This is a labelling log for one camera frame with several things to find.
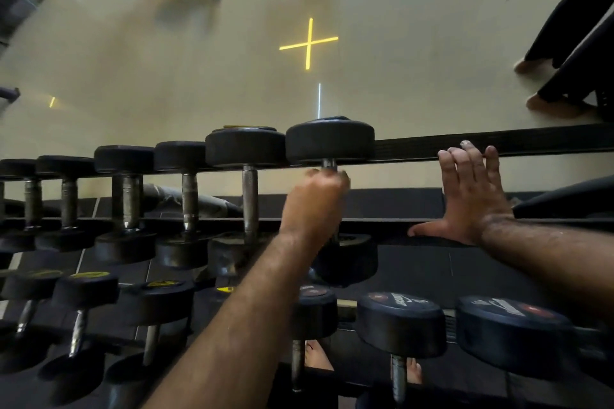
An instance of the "beige floor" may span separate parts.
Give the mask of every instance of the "beige floor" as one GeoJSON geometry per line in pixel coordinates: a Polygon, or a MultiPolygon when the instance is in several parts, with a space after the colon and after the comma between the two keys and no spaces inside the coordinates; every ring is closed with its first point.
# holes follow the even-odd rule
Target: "beige floor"
{"type": "MultiPolygon", "coordinates": [[[[378,139],[566,124],[524,107],[550,72],[527,80],[511,71],[558,1],[46,0],[0,58],[0,84],[23,91],[2,112],[0,156],[204,140],[224,124],[285,131],[318,107],[370,123],[378,139]],[[338,40],[314,45],[306,70],[305,47],[279,47],[305,42],[310,18],[313,40],[338,40]]],[[[503,163],[515,190],[611,173],[611,154],[503,163]]],[[[260,190],[287,191],[298,175],[263,172],[260,190]]],[[[352,167],[350,176],[355,188],[440,185],[434,162],[352,167]]],[[[210,194],[241,188],[237,173],[200,184],[210,194]]],[[[110,185],[81,186],[103,196],[110,185]]],[[[46,182],[45,196],[57,187],[46,182]]],[[[8,185],[9,197],[22,192],[8,185]]]]}

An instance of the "black leggings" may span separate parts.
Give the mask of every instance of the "black leggings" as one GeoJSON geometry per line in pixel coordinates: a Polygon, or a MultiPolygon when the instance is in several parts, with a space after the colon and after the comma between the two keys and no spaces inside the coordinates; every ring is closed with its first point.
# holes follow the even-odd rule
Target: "black leggings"
{"type": "Polygon", "coordinates": [[[592,91],[602,98],[612,90],[614,14],[584,39],[614,0],[561,0],[527,52],[525,60],[552,58],[559,71],[539,90],[548,102],[563,95],[581,102],[592,91]]]}

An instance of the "hand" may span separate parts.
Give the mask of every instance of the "hand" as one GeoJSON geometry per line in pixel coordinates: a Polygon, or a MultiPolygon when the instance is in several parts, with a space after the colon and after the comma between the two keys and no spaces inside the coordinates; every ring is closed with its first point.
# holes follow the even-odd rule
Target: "hand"
{"type": "Polygon", "coordinates": [[[279,232],[298,236],[318,252],[341,223],[349,186],[346,172],[309,170],[286,198],[279,232]]]}
{"type": "Polygon", "coordinates": [[[478,244],[491,216],[514,218],[499,173],[499,154],[488,146],[484,156],[469,141],[462,149],[438,153],[446,214],[443,219],[410,228],[410,236],[438,236],[464,244],[478,244]]]}

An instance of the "hairy forearm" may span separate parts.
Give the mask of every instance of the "hairy forearm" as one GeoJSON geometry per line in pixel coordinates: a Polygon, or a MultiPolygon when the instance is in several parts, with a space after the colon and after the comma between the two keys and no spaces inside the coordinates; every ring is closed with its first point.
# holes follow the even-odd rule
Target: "hairy forearm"
{"type": "Polygon", "coordinates": [[[311,250],[278,235],[144,409],[264,407],[311,250]]]}
{"type": "Polygon", "coordinates": [[[486,224],[480,247],[614,323],[613,235],[494,219],[486,224]]]}

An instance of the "yellow cross on floor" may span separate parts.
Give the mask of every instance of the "yellow cross on floor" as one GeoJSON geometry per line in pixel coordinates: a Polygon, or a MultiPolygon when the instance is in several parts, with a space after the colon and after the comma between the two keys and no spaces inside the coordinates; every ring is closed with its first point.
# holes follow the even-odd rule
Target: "yellow cross on floor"
{"type": "Polygon", "coordinates": [[[309,18],[309,31],[307,31],[307,42],[301,42],[300,44],[293,44],[291,46],[281,46],[280,50],[294,49],[297,47],[307,47],[307,57],[305,60],[305,70],[309,70],[311,68],[311,46],[313,44],[323,44],[324,42],[332,42],[338,41],[339,37],[334,38],[326,38],[319,39],[317,41],[312,41],[311,37],[313,35],[313,18],[309,18]]]}

